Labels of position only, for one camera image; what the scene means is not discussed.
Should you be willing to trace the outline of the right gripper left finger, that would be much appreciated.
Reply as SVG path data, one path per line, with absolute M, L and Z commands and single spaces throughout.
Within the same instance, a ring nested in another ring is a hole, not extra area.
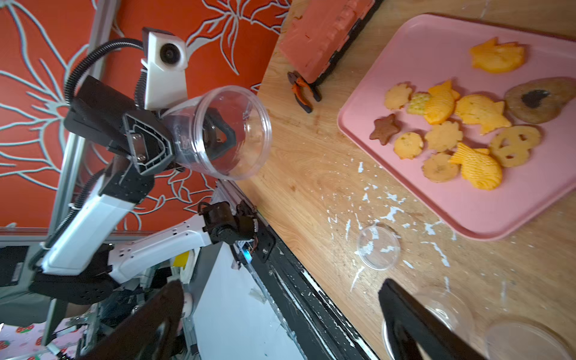
M 184 307 L 182 282 L 166 284 L 81 359 L 171 359 Z

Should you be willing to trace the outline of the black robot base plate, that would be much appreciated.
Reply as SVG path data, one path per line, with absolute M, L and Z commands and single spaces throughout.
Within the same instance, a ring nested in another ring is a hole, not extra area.
M 257 219 L 256 251 L 243 263 L 305 359 L 379 358 L 238 185 L 218 180 L 213 201 Z

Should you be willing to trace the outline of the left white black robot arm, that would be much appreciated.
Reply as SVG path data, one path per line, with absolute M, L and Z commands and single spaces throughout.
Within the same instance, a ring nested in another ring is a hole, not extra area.
M 145 52 L 134 97 L 88 70 L 121 48 Z M 187 168 L 222 180 L 243 180 L 264 165 L 272 144 L 265 107 L 246 88 L 230 85 L 187 96 L 184 42 L 150 31 L 91 51 L 64 84 L 65 127 L 106 147 L 112 162 L 85 183 L 68 216 L 37 250 L 1 249 L 1 301 L 58 299 L 91 305 L 148 268 L 186 251 L 252 241 L 251 214 L 227 202 L 200 202 L 189 219 L 125 244 L 108 242 L 116 226 L 149 195 L 158 174 Z

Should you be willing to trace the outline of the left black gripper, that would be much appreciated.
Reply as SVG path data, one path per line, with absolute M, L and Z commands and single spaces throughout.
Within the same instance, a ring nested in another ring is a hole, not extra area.
M 64 126 L 109 152 L 131 156 L 141 176 L 155 176 L 175 160 L 173 136 L 153 112 L 135 109 L 134 100 L 87 76 L 71 102 Z M 237 144 L 236 132 L 219 112 L 205 113 L 202 139 L 209 160 L 223 157 Z

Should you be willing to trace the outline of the clear jar lid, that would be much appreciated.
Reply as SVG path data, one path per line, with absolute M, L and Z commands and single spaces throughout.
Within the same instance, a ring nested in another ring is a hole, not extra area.
M 555 332 L 516 319 L 490 325 L 485 347 L 489 359 L 575 359 L 575 351 Z
M 356 242 L 355 254 L 370 269 L 387 271 L 400 259 L 399 237 L 389 226 L 372 225 L 363 229 Z

